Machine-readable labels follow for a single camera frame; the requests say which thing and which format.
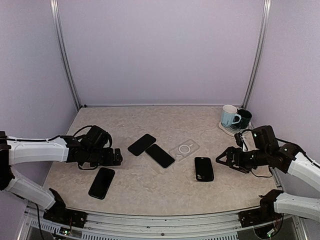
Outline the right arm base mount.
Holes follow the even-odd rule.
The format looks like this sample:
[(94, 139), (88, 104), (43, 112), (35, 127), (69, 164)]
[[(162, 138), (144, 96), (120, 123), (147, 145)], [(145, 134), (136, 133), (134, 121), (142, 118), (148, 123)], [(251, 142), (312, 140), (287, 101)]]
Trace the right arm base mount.
[(273, 210), (268, 211), (262, 210), (261, 208), (255, 208), (239, 212), (238, 217), (241, 227), (246, 228), (281, 219), (282, 214), (276, 213)]

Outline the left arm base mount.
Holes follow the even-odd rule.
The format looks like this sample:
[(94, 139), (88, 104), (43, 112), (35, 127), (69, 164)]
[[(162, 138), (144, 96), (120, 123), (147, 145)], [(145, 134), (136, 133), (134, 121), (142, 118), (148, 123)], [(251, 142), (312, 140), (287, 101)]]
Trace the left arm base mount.
[(61, 211), (46, 211), (43, 218), (54, 223), (83, 229), (88, 214), (84, 211), (65, 208)]

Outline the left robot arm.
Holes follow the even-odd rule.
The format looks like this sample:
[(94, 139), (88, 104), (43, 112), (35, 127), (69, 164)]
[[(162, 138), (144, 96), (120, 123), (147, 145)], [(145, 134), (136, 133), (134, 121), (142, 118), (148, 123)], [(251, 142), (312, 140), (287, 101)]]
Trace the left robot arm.
[(119, 166), (123, 161), (121, 150), (112, 148), (111, 135), (97, 125), (88, 125), (87, 133), (57, 135), (46, 139), (9, 137), (0, 133), (0, 189), (27, 199), (63, 223), (70, 218), (70, 211), (60, 194), (31, 181), (11, 167), (22, 163), (59, 162), (85, 163), (91, 170), (98, 167)]

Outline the black phone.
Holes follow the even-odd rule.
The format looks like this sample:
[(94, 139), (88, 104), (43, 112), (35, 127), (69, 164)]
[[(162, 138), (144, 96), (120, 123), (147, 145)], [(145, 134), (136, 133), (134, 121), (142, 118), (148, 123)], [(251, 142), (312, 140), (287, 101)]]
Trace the black phone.
[(115, 171), (110, 168), (102, 167), (95, 176), (92, 185), (88, 191), (88, 195), (103, 200), (115, 176)]
[(137, 141), (131, 144), (127, 150), (132, 153), (134, 156), (141, 155), (147, 148), (156, 142), (156, 138), (152, 135), (146, 133), (140, 137)]

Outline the clear phone case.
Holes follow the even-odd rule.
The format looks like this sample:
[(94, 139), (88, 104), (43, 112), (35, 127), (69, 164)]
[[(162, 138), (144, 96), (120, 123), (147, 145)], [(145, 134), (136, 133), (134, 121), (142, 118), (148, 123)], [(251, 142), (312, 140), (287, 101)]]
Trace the clear phone case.
[(175, 161), (180, 162), (199, 149), (200, 145), (198, 143), (193, 139), (188, 139), (169, 150), (169, 154), (175, 159)]

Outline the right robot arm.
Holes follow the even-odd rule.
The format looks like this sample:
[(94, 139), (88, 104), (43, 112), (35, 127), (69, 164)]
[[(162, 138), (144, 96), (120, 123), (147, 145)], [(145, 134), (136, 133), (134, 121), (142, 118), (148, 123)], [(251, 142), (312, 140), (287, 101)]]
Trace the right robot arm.
[[(249, 174), (261, 166), (278, 169), (296, 177), (316, 190), (320, 189), (320, 165), (309, 158), (297, 144), (276, 138), (270, 125), (249, 130), (255, 149), (249, 151), (242, 133), (234, 135), (237, 147), (228, 147), (215, 161), (238, 172)], [(243, 227), (280, 219), (289, 214), (314, 221), (320, 220), (320, 201), (316, 198), (290, 195), (273, 189), (260, 197), (259, 207), (239, 213)]]

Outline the black case of phone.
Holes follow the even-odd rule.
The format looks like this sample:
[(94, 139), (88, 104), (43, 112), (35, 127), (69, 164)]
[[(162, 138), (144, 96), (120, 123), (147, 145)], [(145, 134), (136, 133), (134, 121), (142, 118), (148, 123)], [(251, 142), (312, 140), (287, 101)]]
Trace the black case of phone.
[(214, 171), (212, 161), (209, 157), (195, 157), (195, 179), (198, 182), (212, 182)]

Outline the phone from clear case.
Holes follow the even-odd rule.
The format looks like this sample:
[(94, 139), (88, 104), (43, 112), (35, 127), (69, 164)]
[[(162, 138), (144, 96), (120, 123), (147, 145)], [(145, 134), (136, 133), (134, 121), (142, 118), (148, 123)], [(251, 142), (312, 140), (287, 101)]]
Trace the phone from clear case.
[(157, 144), (151, 145), (145, 152), (163, 169), (167, 169), (175, 162), (175, 159)]

